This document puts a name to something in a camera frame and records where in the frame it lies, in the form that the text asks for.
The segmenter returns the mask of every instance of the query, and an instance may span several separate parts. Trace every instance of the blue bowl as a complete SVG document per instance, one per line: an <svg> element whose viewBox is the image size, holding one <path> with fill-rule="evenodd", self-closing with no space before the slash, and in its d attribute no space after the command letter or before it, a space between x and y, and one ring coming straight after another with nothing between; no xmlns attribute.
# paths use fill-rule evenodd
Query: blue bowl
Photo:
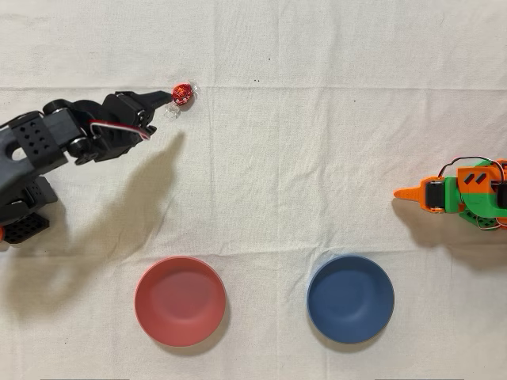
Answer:
<svg viewBox="0 0 507 380"><path fill-rule="evenodd" d="M395 291L386 272L361 256L344 255L325 263L307 293L311 321L339 343L374 337L387 325L394 307Z"/></svg>

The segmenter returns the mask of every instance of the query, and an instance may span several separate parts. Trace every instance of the black wire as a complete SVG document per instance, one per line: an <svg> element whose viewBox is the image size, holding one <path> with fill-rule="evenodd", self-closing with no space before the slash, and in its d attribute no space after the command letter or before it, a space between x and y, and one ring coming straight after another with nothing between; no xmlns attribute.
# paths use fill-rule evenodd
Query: black wire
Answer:
<svg viewBox="0 0 507 380"><path fill-rule="evenodd" d="M495 164L498 169L500 170L500 178L501 178L501 182L504 181L504 169L501 167L501 165L496 162L496 161L493 161L491 160L490 158L486 158L486 157L483 157L483 156L467 156L467 157L458 157L458 158L455 158L454 160L452 160L451 162L449 162L448 164L444 165L444 167L440 170L440 172L438 173L438 176L439 177L442 177L442 175L444 174L444 171L445 171L445 168L447 168L448 166L451 166L451 165L454 165L454 163L456 161L459 161L459 160L467 160L467 159L470 159L470 158L478 158L479 160L485 160L485 161L488 161L488 162L491 162L492 164Z"/></svg>

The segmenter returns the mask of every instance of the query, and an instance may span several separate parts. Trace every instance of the orange and green robot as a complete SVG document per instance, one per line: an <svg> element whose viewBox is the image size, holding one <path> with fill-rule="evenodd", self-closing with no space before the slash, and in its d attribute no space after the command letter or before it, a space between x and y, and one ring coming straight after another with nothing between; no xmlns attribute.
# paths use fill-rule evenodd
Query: orange and green robot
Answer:
<svg viewBox="0 0 507 380"><path fill-rule="evenodd" d="M464 158L479 158L475 166L461 166L456 177L444 177L447 166ZM459 213L481 230L507 230L507 161L483 157L457 158L414 188L400 188L395 197L419 202L432 213Z"/></svg>

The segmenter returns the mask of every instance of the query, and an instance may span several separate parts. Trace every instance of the table surface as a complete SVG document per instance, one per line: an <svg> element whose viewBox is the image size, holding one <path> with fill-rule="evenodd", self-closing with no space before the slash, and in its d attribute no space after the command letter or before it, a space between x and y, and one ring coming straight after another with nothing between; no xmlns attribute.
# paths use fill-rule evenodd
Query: table surface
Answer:
<svg viewBox="0 0 507 380"><path fill-rule="evenodd" d="M200 86L127 156L47 175L51 229L0 245L2 378L505 379L507 233L392 192L455 156L507 155L507 2L17 0L0 20L1 120ZM363 344L307 317L311 274L342 253L395 288ZM227 289L190 348L156 344L133 311L171 255Z"/></svg>

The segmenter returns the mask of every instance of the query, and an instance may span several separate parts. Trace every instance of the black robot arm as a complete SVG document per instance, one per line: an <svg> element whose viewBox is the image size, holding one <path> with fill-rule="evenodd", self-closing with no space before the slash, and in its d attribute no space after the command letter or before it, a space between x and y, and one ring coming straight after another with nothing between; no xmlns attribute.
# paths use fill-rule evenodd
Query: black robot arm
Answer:
<svg viewBox="0 0 507 380"><path fill-rule="evenodd" d="M46 104L0 126L0 239L22 242L49 226L35 212L57 199L41 175L67 163L105 161L126 154L157 130L157 108L170 103L169 93L109 94L103 104L65 100ZM19 159L14 152L22 150Z"/></svg>

